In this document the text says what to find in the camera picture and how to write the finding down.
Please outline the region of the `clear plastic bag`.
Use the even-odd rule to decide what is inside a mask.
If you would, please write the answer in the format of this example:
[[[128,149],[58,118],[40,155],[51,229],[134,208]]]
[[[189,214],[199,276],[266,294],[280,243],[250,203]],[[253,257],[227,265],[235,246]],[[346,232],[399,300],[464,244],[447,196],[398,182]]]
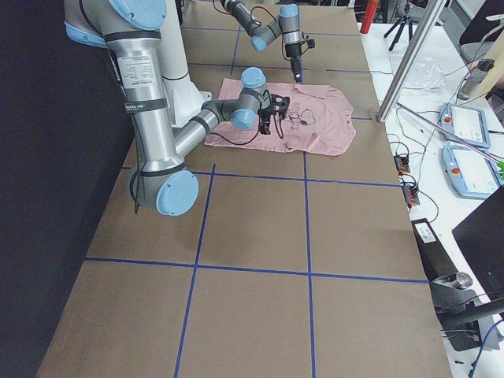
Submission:
[[[411,90],[434,90],[447,85],[437,60],[433,57],[419,57],[415,60],[402,85]]]

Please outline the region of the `aluminium frame post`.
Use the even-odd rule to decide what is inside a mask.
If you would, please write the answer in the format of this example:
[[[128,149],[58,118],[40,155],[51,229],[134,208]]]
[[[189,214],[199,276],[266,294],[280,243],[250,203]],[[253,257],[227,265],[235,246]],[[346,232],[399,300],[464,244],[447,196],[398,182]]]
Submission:
[[[431,30],[439,19],[439,15],[441,14],[445,3],[446,2],[442,0],[428,2],[424,15],[413,34],[412,41],[409,43],[391,85],[387,90],[385,98],[382,101],[380,110],[377,114],[377,120],[379,122],[384,122],[387,119],[392,106],[396,103],[399,92],[402,89],[418,54],[421,52],[424,44],[426,43]]]

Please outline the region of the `upper teach pendant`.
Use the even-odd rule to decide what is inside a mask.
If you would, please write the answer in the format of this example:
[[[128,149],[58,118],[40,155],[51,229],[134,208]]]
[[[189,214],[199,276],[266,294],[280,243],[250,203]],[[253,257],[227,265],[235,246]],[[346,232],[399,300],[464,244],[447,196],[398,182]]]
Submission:
[[[484,149],[491,147],[483,110],[446,102],[440,110],[439,121],[443,129],[467,143]]]

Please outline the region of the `upper orange connector block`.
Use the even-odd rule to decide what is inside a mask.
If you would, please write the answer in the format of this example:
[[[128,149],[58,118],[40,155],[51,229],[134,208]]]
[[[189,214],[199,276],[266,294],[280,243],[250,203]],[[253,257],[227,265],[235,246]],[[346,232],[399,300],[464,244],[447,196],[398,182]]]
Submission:
[[[396,154],[393,158],[399,175],[410,173],[410,158],[408,154]]]

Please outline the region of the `grey water bottle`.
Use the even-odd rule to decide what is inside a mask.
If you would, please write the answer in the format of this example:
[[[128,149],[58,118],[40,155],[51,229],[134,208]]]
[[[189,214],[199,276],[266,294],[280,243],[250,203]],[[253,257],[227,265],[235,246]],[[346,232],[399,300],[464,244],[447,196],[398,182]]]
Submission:
[[[481,59],[477,65],[471,70],[469,77],[462,85],[457,97],[461,100],[470,99],[477,87],[482,83],[487,74],[494,68],[495,61],[493,59]]]

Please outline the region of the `black power box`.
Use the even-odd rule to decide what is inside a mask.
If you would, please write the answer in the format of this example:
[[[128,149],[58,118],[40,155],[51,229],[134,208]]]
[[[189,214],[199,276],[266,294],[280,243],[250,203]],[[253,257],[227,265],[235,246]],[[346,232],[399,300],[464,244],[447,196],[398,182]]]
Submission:
[[[458,272],[426,218],[411,221],[424,273],[429,281]]]

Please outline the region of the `pink Snoopy t-shirt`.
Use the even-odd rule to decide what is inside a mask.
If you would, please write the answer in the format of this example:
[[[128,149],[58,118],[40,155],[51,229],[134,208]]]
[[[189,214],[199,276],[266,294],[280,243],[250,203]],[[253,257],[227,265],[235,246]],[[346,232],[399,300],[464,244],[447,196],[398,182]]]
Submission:
[[[284,139],[258,132],[258,123],[249,130],[221,123],[206,137],[207,146],[238,147],[270,152],[304,151],[338,156],[347,151],[356,135],[352,124],[353,106],[343,93],[329,85],[269,83],[273,94],[289,96],[290,106],[282,122]]]

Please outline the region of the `black monitor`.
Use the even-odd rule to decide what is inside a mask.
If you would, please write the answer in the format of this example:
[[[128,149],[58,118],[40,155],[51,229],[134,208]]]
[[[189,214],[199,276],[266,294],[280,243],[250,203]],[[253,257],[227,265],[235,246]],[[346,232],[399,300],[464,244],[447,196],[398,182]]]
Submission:
[[[502,297],[503,189],[500,187],[484,200],[452,234],[488,297]]]

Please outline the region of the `teach pendant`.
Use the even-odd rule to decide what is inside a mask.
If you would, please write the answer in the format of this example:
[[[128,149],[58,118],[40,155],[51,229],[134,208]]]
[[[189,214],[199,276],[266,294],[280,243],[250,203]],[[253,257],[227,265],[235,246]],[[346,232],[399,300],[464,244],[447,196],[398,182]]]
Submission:
[[[483,110],[446,102],[440,110],[439,121],[443,129],[467,143],[484,149],[491,147]]]
[[[459,197],[484,200],[503,185],[497,166],[467,147],[445,146],[442,162]]]

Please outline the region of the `orange connector block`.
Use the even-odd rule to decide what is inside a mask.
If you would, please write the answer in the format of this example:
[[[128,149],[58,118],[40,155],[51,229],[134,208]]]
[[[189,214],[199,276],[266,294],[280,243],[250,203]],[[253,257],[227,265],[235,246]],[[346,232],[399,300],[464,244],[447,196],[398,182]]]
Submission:
[[[418,187],[415,183],[403,183],[402,193],[408,208],[411,209],[413,206],[418,206],[420,204],[420,200],[418,198]]]
[[[410,173],[410,158],[408,154],[396,154],[393,158],[399,175]]]

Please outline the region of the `lower orange connector block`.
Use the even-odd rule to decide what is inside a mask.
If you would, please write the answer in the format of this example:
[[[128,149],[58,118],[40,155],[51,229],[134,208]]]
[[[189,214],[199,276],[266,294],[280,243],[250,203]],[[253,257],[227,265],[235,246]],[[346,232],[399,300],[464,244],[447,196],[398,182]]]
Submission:
[[[402,193],[408,208],[411,209],[413,206],[418,206],[420,204],[420,200],[418,198],[418,187],[415,183],[403,183]]]

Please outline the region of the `lower teach pendant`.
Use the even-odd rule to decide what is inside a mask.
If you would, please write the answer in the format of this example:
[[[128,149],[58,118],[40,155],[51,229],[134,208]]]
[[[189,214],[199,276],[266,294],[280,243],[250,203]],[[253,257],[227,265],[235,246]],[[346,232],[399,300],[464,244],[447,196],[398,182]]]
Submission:
[[[497,166],[467,147],[445,146],[442,162],[459,197],[484,200],[503,185]]]

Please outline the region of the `red fire extinguisher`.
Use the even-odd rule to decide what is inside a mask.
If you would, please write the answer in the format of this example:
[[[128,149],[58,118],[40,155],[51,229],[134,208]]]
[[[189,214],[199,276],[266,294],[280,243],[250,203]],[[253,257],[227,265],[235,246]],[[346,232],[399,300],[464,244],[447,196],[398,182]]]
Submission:
[[[369,32],[379,4],[380,0],[368,0],[364,18],[361,22],[360,33],[367,34]]]

